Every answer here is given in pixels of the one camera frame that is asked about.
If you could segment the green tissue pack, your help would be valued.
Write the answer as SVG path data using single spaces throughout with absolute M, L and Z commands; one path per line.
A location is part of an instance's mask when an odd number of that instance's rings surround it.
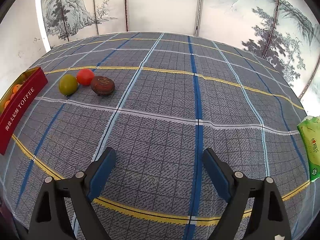
M 319 179 L 320 169 L 320 125 L 319 116 L 306 116 L 297 126 L 304 142 L 308 163 L 310 181 L 313 183 Z

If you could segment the dark maroon passion fruit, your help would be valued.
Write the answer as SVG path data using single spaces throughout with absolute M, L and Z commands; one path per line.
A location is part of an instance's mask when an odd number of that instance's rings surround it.
M 110 95 L 115 90 L 115 84 L 108 77 L 95 76 L 91 81 L 91 89 L 97 95 Z

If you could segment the blue plaid tablecloth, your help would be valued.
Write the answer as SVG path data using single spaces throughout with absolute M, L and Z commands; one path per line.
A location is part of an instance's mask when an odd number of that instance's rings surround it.
M 113 239 L 206 239 L 226 207 L 202 164 L 205 148 L 248 178 L 270 176 L 299 239 L 319 214 L 297 125 L 306 113 L 266 60 L 170 33 L 85 38 L 26 63 L 48 80 L 1 156 L 1 197 L 24 225 L 47 175 L 69 178 L 107 147 L 116 164 L 93 202 Z M 114 81 L 110 95 L 59 81 L 82 69 Z

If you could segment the red toffee tin box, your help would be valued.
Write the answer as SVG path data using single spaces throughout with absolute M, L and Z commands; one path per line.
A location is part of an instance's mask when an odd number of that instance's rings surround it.
M 42 68 L 34 67 L 23 72 L 1 98 L 1 155 L 5 155 L 10 138 L 25 111 L 47 83 Z M 4 109 L 5 102 L 10 100 L 12 89 L 16 84 L 22 86 Z

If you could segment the green citrus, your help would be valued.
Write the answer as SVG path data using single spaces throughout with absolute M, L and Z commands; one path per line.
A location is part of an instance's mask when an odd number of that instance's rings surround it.
M 59 91 L 62 95 L 69 96 L 78 88 L 77 79 L 71 74 L 65 74 L 59 81 Z

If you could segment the orange fruit in tin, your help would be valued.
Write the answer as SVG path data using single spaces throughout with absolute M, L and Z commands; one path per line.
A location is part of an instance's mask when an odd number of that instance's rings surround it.
M 12 93 L 13 93 L 13 94 L 16 94 L 17 91 L 20 89 L 21 86 L 22 86 L 21 84 L 16 84 L 16 85 L 13 87 L 13 89 L 12 89 Z

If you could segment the painted landscape folding screen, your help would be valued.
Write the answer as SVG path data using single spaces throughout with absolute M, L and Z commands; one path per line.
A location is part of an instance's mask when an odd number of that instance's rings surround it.
M 319 95 L 319 21 L 304 0 L 36 0 L 51 46 L 121 31 L 222 42 L 267 60 L 306 100 Z

